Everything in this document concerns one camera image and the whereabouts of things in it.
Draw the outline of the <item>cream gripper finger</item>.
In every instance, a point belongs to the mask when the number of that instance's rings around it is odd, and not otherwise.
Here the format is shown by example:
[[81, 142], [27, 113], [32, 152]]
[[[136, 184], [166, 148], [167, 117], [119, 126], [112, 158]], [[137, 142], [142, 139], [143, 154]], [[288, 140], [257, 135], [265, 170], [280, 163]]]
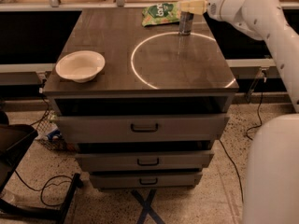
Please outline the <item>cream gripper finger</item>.
[[195, 15], [203, 15], [206, 12], [206, 0], [183, 0], [179, 2], [182, 12], [189, 12]]

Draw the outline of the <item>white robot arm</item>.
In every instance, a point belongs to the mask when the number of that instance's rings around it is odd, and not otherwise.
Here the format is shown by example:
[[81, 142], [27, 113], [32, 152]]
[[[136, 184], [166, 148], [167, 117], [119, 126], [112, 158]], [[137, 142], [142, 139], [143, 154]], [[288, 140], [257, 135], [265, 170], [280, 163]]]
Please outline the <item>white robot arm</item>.
[[296, 112], [266, 122], [251, 142], [242, 224], [299, 224], [299, 35], [279, 0], [182, 0], [178, 9], [265, 42]]

